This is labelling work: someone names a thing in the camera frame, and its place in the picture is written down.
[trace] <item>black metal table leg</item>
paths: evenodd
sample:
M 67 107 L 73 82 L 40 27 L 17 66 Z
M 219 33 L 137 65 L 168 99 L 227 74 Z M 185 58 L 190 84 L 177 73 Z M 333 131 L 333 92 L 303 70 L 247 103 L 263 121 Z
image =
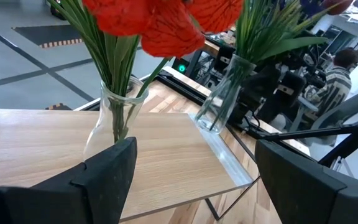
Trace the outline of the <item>black metal table leg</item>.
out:
M 223 214 L 221 216 L 218 215 L 217 211 L 215 210 L 213 204 L 211 203 L 209 198 L 205 199 L 206 204 L 208 205 L 209 210 L 211 211 L 213 217 L 215 218 L 216 221 L 219 221 L 220 219 L 222 219 L 235 205 L 238 201 L 240 201 L 240 199 L 248 192 L 249 189 L 251 189 L 251 187 L 253 187 L 256 182 L 258 182 L 258 180 L 260 179 L 260 176 L 258 176 L 258 178 L 256 178 L 253 183 L 251 183 L 250 186 L 248 186 L 248 188 L 246 188 L 246 190 L 240 194 L 240 196 L 238 198 L 236 198 L 236 200 L 233 202 L 233 204 L 230 205 L 230 207 L 228 209 L 226 209 L 226 211 L 223 212 Z
M 196 50 L 193 54 L 193 57 L 191 58 L 189 66 L 187 67 L 185 75 L 187 77 L 191 78 L 192 80 L 195 80 L 195 78 L 197 76 L 197 74 L 194 74 L 194 70 L 198 63 L 198 60 L 201 57 L 201 53 L 203 53 L 202 50 Z

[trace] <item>clear glass vase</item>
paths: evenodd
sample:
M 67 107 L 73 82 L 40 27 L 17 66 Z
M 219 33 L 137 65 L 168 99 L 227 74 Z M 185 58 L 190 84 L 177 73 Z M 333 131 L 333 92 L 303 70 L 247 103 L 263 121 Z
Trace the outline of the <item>clear glass vase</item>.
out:
M 224 78 L 209 94 L 195 116 L 195 121 L 200 128 L 216 134 L 222 131 L 236 104 L 242 81 L 254 68 L 253 63 L 233 55 Z
M 125 139 L 149 95 L 146 89 L 142 96 L 136 98 L 142 85 L 139 79 L 130 77 L 126 97 L 123 97 L 108 90 L 101 82 L 99 119 L 86 142 L 84 160 Z

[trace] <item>cable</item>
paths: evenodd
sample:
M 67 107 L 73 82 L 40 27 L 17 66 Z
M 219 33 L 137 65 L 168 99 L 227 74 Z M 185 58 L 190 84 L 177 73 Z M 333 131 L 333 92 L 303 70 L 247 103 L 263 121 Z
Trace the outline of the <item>cable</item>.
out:
M 248 118 L 247 118 L 247 116 L 246 116 L 246 115 L 244 116 L 244 118 L 246 119 L 246 122 L 248 123 L 248 127 L 250 127 L 250 128 L 251 128 L 251 123 L 249 122 L 249 120 L 248 120 Z
M 252 113 L 252 117 L 256 120 L 256 122 L 258 122 L 258 129 L 259 129 L 259 128 L 260 128 L 260 121 L 259 121 L 259 119 L 255 116 L 254 111 L 251 111 L 251 113 Z

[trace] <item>green stem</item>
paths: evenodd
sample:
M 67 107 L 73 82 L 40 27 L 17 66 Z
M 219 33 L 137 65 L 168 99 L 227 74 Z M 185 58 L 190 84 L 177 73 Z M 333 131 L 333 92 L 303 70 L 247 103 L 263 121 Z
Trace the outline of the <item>green stem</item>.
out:
M 219 90 L 215 89 L 214 91 L 212 91 L 209 96 L 207 97 L 207 101 L 204 102 L 205 105 L 203 105 L 202 107 L 202 111 L 200 110 L 196 117 L 195 120 L 198 120 L 202 115 L 206 114 L 208 112 L 208 108 L 211 106 L 211 103 L 213 102 L 214 98 L 219 94 Z
M 235 79 L 235 77 L 233 77 L 233 80 L 231 80 L 231 83 L 229 84 L 230 85 L 229 93 L 224 97 L 224 99 L 222 101 L 221 110 L 219 111 L 218 115 L 216 115 L 214 122 L 212 123 L 211 127 L 209 128 L 209 131 L 212 131 L 212 129 L 214 128 L 215 124 L 219 121 L 221 116 L 226 114 L 229 111 L 229 108 L 231 106 L 231 101 L 229 99 L 235 97 L 235 95 L 237 93 L 237 89 L 240 84 L 241 84 L 241 82 L 239 82 L 239 79 Z
M 110 110 L 112 113 L 112 134 L 114 136 L 114 143 L 116 143 L 119 139 L 119 127 L 118 127 L 118 114 L 116 109 L 116 104 L 114 100 L 109 99 L 110 101 Z
M 152 72 L 152 74 L 148 77 L 148 79 L 146 80 L 146 82 L 144 82 L 144 84 L 142 85 L 142 88 L 139 90 L 138 94 L 137 94 L 137 98 L 141 97 L 143 95 L 143 92 L 146 90 L 146 88 L 150 85 L 150 83 L 154 80 L 154 78 L 158 75 L 158 73 L 161 71 L 162 67 L 164 67 L 164 65 L 171 61 L 172 58 L 164 58 L 161 60 L 160 64 L 154 69 L 154 71 Z

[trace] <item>red flower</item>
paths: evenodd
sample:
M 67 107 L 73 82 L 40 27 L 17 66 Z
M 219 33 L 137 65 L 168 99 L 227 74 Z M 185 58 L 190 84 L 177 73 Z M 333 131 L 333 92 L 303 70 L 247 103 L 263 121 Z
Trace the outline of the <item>red flower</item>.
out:
M 142 36 L 142 48 L 155 57 L 181 57 L 201 48 L 203 32 L 222 32 L 239 17 L 244 0 L 83 0 L 108 34 Z

